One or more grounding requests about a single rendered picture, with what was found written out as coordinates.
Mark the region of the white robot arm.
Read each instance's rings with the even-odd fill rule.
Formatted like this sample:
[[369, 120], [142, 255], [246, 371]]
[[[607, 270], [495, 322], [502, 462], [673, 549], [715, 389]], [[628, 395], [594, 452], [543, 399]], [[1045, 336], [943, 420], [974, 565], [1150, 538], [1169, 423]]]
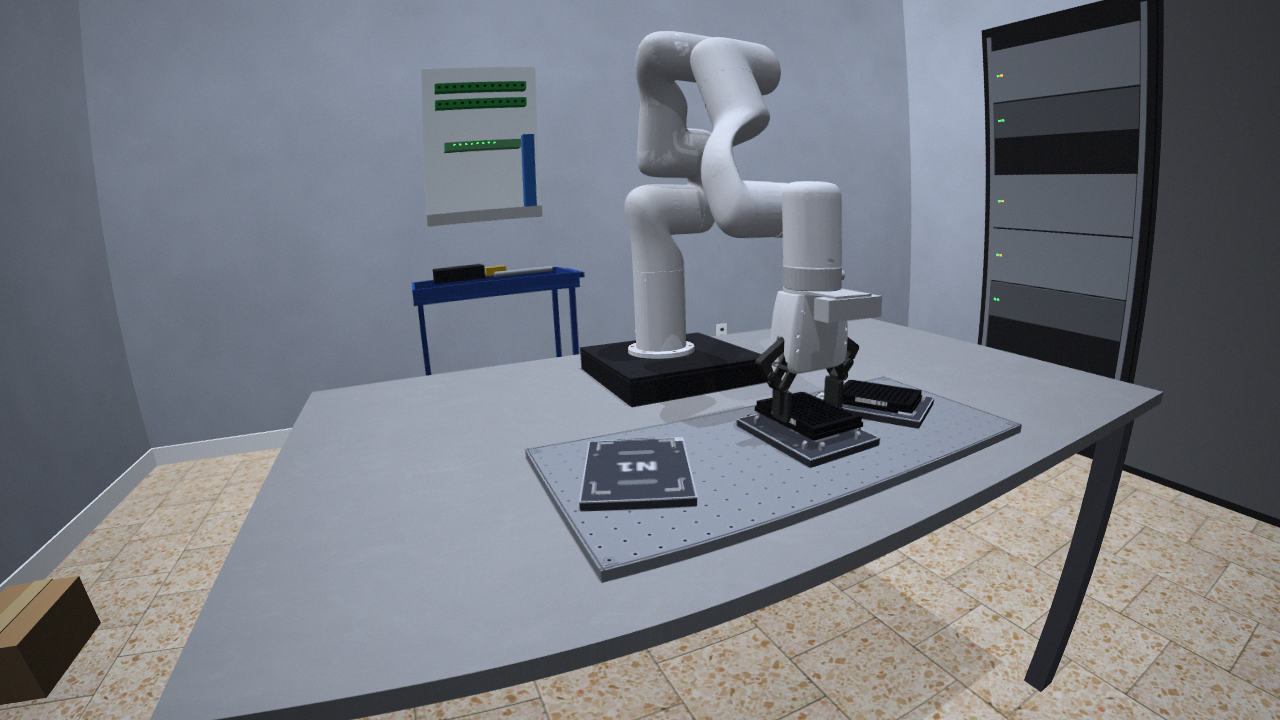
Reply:
[[[814, 299], [814, 320], [881, 316], [882, 296], [842, 290], [842, 197], [836, 184], [739, 176], [732, 149], [769, 124], [762, 95], [780, 85], [780, 61], [769, 47], [659, 31], [639, 45], [635, 72], [639, 170], [690, 179], [643, 184], [625, 201], [636, 334], [630, 355], [668, 359], [695, 351], [686, 341], [684, 256], [671, 234], [703, 233], [714, 222], [735, 238], [783, 238], [783, 287], [820, 296]], [[687, 102], [676, 79], [698, 83], [713, 133], [687, 128]]]

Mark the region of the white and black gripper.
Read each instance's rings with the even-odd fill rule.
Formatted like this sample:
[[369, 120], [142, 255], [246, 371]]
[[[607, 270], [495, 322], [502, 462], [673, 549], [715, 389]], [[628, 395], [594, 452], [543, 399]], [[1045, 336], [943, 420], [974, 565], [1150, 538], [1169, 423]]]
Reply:
[[[778, 291], [771, 347], [755, 360], [762, 378], [773, 389], [772, 415], [785, 423], [791, 420], [792, 392], [788, 388], [800, 373], [826, 369], [829, 375], [826, 375], [824, 400], [842, 407], [844, 380], [859, 350], [849, 338], [847, 322], [814, 320], [814, 299], [820, 296], [804, 292], [785, 287]], [[772, 366], [777, 366], [774, 372]]]

